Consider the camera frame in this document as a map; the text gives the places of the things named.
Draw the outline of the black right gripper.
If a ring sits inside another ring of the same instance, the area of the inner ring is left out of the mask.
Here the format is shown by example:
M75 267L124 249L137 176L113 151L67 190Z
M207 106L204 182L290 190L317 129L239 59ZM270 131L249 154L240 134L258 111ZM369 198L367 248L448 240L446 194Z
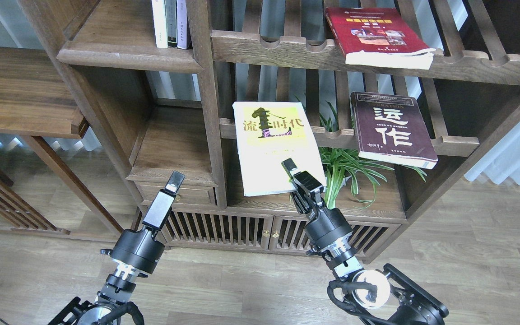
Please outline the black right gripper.
M300 172L291 158L281 163L288 177L292 179L295 191L291 193L299 214L309 222L305 233L310 239L308 255L328 255L330 258L351 258L357 250L348 239L352 228L338 208L327 208L320 192L323 185L308 172Z

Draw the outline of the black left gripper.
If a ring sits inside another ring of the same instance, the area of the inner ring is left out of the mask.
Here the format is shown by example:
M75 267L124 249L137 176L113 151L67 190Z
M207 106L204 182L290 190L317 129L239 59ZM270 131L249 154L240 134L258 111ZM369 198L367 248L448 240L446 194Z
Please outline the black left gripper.
M157 233L167 221L184 179L184 174L173 171L166 188L158 192L147 211L142 221L143 228L138 231L124 230L113 249L101 249L100 253L152 274L165 248L163 243L157 241Z

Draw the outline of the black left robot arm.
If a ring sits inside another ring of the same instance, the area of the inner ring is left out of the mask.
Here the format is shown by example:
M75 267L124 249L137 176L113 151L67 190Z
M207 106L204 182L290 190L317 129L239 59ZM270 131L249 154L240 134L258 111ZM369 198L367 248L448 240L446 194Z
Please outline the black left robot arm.
M141 230L125 230L113 249L101 249L109 255L117 268L109 274L97 292L94 302L81 302L73 298L51 321L51 325L119 325L121 317L130 314L136 325L143 325L144 318L138 307L130 301L136 288L136 278L146 278L155 269L165 245L156 239L172 209L176 194L184 181L182 173L174 171L161 189L142 224Z

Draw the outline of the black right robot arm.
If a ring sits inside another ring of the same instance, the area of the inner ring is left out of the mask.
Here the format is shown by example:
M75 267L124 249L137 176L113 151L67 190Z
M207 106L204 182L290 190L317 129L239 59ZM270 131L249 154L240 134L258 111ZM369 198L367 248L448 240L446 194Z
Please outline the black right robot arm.
M349 244L352 228L339 209L329 209L320 193L323 185L290 158L283 168L294 187L291 198L308 218L307 255L319 255L334 274L327 286L330 300L366 325L443 325L449 310L391 264L383 271L364 269Z

